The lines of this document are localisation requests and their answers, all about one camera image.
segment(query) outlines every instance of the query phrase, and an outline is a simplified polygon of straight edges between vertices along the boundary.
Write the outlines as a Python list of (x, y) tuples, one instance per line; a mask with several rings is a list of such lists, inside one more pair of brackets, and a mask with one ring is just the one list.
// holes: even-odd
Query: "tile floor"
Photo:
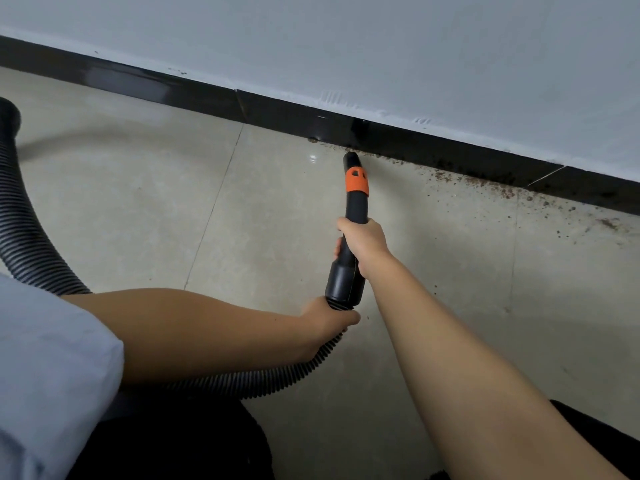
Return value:
[[(36, 211), (94, 291), (186, 287), (293, 313), (322, 294), (343, 148), (0, 69)], [(363, 155), (391, 249), (549, 396), (640, 437), (640, 217)], [(440, 466), (371, 290), (308, 379), (247, 401), (277, 478)]]

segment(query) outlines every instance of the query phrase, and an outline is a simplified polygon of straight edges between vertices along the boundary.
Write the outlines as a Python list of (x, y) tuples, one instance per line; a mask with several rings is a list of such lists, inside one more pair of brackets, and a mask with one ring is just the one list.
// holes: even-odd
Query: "white wall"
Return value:
[(0, 34), (640, 181), (640, 0), (0, 0)]

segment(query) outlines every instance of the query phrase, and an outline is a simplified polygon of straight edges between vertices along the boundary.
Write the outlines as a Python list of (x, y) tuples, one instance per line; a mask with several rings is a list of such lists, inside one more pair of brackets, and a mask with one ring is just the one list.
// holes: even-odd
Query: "baseboard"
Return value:
[(640, 215), (631, 180), (3, 36), (0, 66)]

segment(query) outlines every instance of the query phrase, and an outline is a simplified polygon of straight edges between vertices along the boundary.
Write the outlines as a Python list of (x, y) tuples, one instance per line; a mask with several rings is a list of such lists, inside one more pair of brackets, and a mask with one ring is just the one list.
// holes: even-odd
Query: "light blue sleeve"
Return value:
[(123, 365), (92, 314), (0, 274), (0, 480), (64, 479)]

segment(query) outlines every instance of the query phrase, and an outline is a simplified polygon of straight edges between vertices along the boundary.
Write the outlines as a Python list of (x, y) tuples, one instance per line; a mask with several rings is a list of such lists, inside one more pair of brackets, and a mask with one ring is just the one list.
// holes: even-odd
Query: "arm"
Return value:
[(625, 478), (390, 254), (379, 224), (341, 219), (339, 228), (371, 283), (413, 401), (452, 478)]
[(176, 381), (311, 360), (356, 312), (324, 298), (302, 316), (259, 312), (183, 290), (134, 289), (69, 295), (124, 343), (123, 383)]

